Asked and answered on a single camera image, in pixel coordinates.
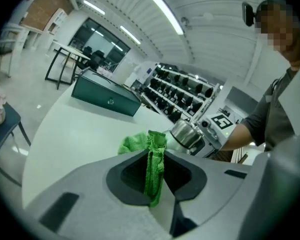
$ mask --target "green metal box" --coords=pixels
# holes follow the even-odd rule
[[[86,69],[76,81],[72,97],[133,117],[141,105],[140,99],[108,78]]]

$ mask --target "green cloth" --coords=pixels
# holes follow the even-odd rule
[[[145,175],[144,194],[150,197],[150,207],[155,207],[160,200],[164,180],[164,152],[167,147],[166,135],[157,131],[138,133],[122,141],[118,154],[148,149],[148,161]]]

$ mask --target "window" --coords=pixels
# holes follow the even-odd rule
[[[91,48],[91,53],[98,51],[104,60],[100,67],[113,72],[130,48],[100,24],[88,18],[72,38],[70,46],[83,51]]]

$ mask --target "floor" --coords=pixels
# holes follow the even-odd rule
[[[32,141],[42,120],[60,97],[69,87],[61,84],[57,90],[54,82],[45,81],[45,75],[54,51],[45,52],[23,50],[18,70],[11,71],[8,78],[7,72],[10,55],[2,59],[0,87],[7,97],[7,102],[20,114],[23,127]],[[64,56],[56,59],[49,77],[57,79],[62,69]],[[69,81],[72,74],[72,63],[66,65],[62,80]],[[0,167],[18,183],[22,184],[23,170],[27,159],[29,146],[20,129],[14,131],[14,137],[9,136],[0,150]],[[0,174],[0,192],[12,206],[21,207],[21,187],[7,180]]]

